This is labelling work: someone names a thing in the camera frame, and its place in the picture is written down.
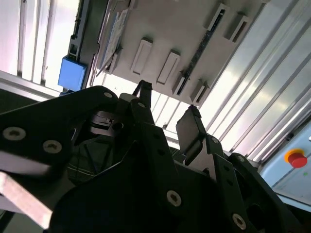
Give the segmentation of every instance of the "metal bolt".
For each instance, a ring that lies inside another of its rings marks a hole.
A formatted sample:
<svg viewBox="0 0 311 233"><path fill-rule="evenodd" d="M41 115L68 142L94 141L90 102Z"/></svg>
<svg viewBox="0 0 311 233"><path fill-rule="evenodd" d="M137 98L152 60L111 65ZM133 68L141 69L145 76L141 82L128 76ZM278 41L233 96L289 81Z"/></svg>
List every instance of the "metal bolt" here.
<svg viewBox="0 0 311 233"><path fill-rule="evenodd" d="M246 229L246 223L245 223L244 219L240 215L233 214L232 215L232 219L233 219L235 225L237 225L241 230L245 230Z"/></svg>
<svg viewBox="0 0 311 233"><path fill-rule="evenodd" d="M108 98L112 98L112 95L111 95L110 93L108 93L108 92L105 92L104 95L105 95L106 97L108 97Z"/></svg>
<svg viewBox="0 0 311 233"><path fill-rule="evenodd" d="M57 154L62 148L62 144L55 140L47 140L43 143L43 150L50 154Z"/></svg>
<svg viewBox="0 0 311 233"><path fill-rule="evenodd" d="M8 127L3 130L2 135L10 141L19 141L26 137L26 131L20 127Z"/></svg>
<svg viewBox="0 0 311 233"><path fill-rule="evenodd" d="M168 191L166 194L166 198L169 201L169 203L175 207L178 207L181 205L181 197L174 190Z"/></svg>
<svg viewBox="0 0 311 233"><path fill-rule="evenodd" d="M143 103L141 103L141 102L139 102L138 105L139 105L140 107L142 107L142 108L145 107L145 105L144 105Z"/></svg>
<svg viewBox="0 0 311 233"><path fill-rule="evenodd" d="M238 156L238 159L239 159L241 162L245 162L245 159L244 159L242 156Z"/></svg>
<svg viewBox="0 0 311 233"><path fill-rule="evenodd" d="M214 143L216 143L216 144L219 143L218 140L217 140L216 138L214 138L214 137L212 137L212 141L213 141Z"/></svg>

